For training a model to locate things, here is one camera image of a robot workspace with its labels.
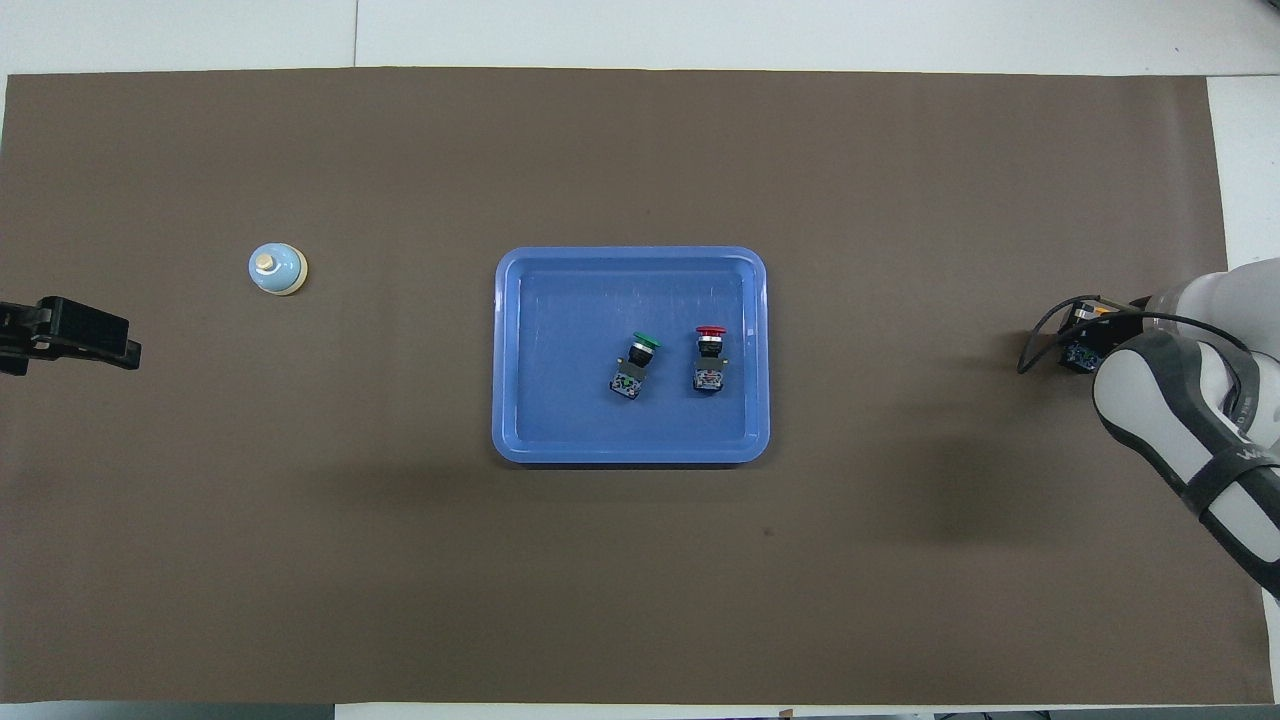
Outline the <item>light blue service bell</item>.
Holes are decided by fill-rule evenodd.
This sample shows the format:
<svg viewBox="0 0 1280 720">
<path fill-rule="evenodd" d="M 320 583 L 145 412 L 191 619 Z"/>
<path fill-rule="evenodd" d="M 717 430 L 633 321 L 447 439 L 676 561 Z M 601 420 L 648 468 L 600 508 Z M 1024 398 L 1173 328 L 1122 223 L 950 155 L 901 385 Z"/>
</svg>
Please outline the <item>light blue service bell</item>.
<svg viewBox="0 0 1280 720">
<path fill-rule="evenodd" d="M 250 254 L 247 272 L 262 292 L 288 296 L 301 290 L 308 278 L 308 260 L 293 245 L 265 243 Z"/>
</svg>

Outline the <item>yellow push button switch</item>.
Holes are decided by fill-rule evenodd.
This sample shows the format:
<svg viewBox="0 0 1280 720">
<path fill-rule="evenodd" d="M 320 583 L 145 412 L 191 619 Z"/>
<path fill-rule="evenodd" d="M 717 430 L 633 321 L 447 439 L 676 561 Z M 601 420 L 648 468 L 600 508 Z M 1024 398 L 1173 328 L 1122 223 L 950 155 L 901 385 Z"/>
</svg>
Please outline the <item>yellow push button switch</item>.
<svg viewBox="0 0 1280 720">
<path fill-rule="evenodd" d="M 1069 334 L 1079 325 L 1112 311 L 1111 307 L 1100 304 L 1074 302 L 1060 324 L 1059 334 Z M 1106 356 L 1117 346 L 1117 342 L 1114 338 L 1112 328 L 1100 323 L 1079 331 L 1071 338 L 1062 340 L 1060 346 L 1060 366 L 1075 373 L 1091 374 L 1097 372 Z"/>
</svg>

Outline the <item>green push button switch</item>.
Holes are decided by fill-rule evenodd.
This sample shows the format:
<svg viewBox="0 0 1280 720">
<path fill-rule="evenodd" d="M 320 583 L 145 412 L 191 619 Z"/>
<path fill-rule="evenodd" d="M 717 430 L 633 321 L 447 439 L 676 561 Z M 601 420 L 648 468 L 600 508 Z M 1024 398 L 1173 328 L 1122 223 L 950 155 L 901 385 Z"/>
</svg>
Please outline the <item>green push button switch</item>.
<svg viewBox="0 0 1280 720">
<path fill-rule="evenodd" d="M 631 345 L 623 357 L 617 359 L 617 368 L 611 378 L 609 389 L 625 398 L 636 398 L 646 379 L 648 366 L 662 343 L 640 332 L 632 334 Z"/>
</svg>

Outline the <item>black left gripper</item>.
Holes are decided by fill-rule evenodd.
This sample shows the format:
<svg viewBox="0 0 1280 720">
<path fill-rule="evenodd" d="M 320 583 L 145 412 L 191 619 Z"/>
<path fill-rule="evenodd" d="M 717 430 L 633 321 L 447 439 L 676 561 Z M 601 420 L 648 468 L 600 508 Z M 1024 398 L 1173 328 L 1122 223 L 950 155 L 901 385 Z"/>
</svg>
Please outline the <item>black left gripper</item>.
<svg viewBox="0 0 1280 720">
<path fill-rule="evenodd" d="M 35 340 L 35 327 L 47 315 L 45 334 L 52 342 Z M 26 375 L 29 361 L 76 359 L 138 370 L 142 345 L 128 341 L 129 322 L 61 296 L 47 296 L 35 305 L 0 301 L 0 374 Z M 125 345 L 119 352 L 73 345 Z"/>
</svg>

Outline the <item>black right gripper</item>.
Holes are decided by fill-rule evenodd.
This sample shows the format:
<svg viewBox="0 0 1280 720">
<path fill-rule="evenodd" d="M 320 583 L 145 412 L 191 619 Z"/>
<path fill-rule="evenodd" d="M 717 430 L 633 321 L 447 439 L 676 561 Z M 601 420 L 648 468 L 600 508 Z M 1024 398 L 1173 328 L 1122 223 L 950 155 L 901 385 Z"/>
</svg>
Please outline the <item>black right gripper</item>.
<svg viewBox="0 0 1280 720">
<path fill-rule="evenodd" d="M 1129 304 L 1120 306 L 1107 305 L 1101 299 L 1075 301 L 1068 310 L 1068 329 L 1092 322 L 1108 313 L 1135 313 L 1146 310 L 1149 297 L 1134 299 Z M 1139 334 L 1144 327 L 1140 318 L 1120 318 L 1110 322 L 1100 322 L 1084 331 L 1080 331 L 1068 341 L 1068 346 L 1080 346 L 1085 348 L 1115 348 L 1123 342 Z"/>
</svg>

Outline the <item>blue plastic tray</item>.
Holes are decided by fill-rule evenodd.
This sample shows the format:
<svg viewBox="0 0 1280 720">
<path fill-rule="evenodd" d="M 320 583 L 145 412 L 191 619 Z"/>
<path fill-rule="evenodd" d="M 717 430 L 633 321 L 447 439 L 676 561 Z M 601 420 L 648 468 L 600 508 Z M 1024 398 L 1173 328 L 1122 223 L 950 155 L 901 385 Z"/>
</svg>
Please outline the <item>blue plastic tray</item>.
<svg viewBox="0 0 1280 720">
<path fill-rule="evenodd" d="M 724 387 L 692 388 L 698 325 Z M 662 347 L 636 398 L 609 389 L 632 334 Z M 739 246 L 526 247 L 495 270 L 492 439 L 521 464 L 732 466 L 771 441 L 765 264 Z"/>
</svg>

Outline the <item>red push button switch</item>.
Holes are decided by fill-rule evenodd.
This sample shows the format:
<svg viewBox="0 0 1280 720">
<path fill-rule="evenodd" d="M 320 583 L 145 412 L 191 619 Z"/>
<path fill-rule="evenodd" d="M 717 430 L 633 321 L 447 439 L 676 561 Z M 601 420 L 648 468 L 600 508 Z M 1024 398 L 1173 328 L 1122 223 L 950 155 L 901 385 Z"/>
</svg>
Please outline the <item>red push button switch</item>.
<svg viewBox="0 0 1280 720">
<path fill-rule="evenodd" d="M 692 388 L 703 393 L 721 392 L 724 387 L 724 369 L 730 364 L 724 356 L 727 329 L 723 325 L 698 325 L 695 333 L 698 357 Z"/>
</svg>

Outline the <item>brown table mat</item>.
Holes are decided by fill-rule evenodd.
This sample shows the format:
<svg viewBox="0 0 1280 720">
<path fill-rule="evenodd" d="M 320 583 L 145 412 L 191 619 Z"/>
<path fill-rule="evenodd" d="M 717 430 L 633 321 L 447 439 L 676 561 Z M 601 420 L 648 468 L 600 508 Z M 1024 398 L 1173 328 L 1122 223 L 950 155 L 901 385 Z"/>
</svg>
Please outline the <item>brown table mat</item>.
<svg viewBox="0 0 1280 720">
<path fill-rule="evenodd" d="M 760 457 L 497 452 L 497 266 L 553 245 L 762 258 Z M 1014 368 L 1226 265 L 1198 78 L 14 76 L 0 299 L 143 352 L 0 377 L 0 703 L 1267 703 L 1261 589 Z"/>
</svg>

